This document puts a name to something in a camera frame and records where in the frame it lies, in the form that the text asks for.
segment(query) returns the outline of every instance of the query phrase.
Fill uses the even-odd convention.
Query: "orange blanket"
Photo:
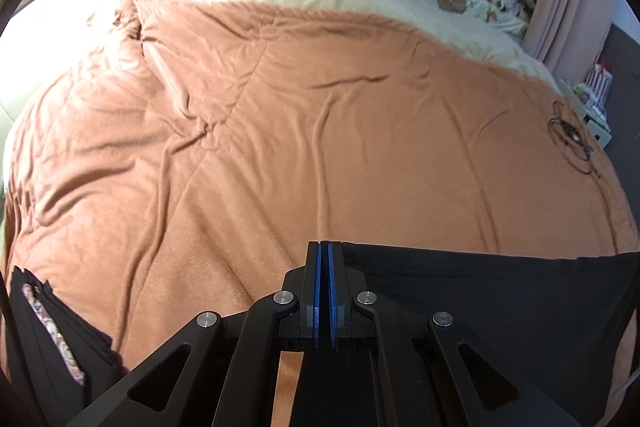
[[[25,108],[2,270],[49,280],[132,367],[278,290],[309,240],[639,250],[606,155],[584,175],[550,139],[558,98],[378,16],[123,0],[104,49]],[[284,421],[292,357],[279,381]]]

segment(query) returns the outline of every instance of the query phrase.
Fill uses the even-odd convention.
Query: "patterned trim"
[[[63,362],[65,362],[66,368],[68,369],[71,377],[80,385],[84,385],[84,372],[82,371],[82,369],[80,369],[80,367],[78,367],[78,363],[71,353],[69,346],[66,345],[64,337],[60,333],[60,330],[58,330],[56,323],[46,311],[44,305],[33,296],[33,288],[31,287],[31,285],[22,285],[22,293],[27,299],[29,306],[31,306],[31,309],[36,314],[38,320],[46,328],[51,337],[51,340],[53,340],[53,343],[58,348],[58,351],[62,356],[62,360]]]

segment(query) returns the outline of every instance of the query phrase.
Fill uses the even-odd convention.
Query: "black cable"
[[[42,412],[42,407],[40,406],[38,397],[36,396],[36,390],[33,386],[33,380],[31,380],[31,373],[29,372],[29,366],[27,365],[27,356],[24,353],[24,349],[20,341],[20,334],[18,334],[18,327],[15,323],[14,311],[11,308],[9,294],[6,292],[6,286],[4,285],[2,270],[0,270],[0,315],[4,317],[7,336],[11,338],[12,347],[15,350],[15,355],[18,363],[20,364],[20,369],[24,374],[29,394],[31,394],[31,398],[33,399],[37,416],[36,418],[34,418],[34,420],[36,420],[38,425],[42,427],[49,427],[44,413]]]
[[[601,175],[591,159],[593,147],[588,145],[576,126],[562,117],[563,108],[562,102],[554,102],[554,117],[546,124],[551,140],[575,170],[581,174],[595,174],[600,178]]]

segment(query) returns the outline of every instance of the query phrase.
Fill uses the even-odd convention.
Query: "blue strip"
[[[334,247],[329,243],[329,307],[331,317],[331,345],[338,347],[338,304],[335,291]]]
[[[318,252],[316,253],[316,286],[314,288],[314,325],[312,334],[314,338],[314,347],[317,349],[319,344],[319,326],[320,326],[320,270],[322,267],[322,250],[318,243]]]

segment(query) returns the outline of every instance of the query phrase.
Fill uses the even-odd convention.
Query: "silver screw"
[[[373,292],[360,292],[356,296],[356,299],[360,304],[368,305],[373,304],[376,301],[377,297]]]
[[[213,326],[218,321],[218,316],[212,312],[204,312],[198,315],[197,323],[201,328]]]
[[[293,293],[286,290],[280,290],[273,294],[273,300],[278,304],[289,304],[293,300]]]
[[[446,328],[453,324],[453,317],[447,312],[436,312],[433,314],[433,322],[443,328]]]

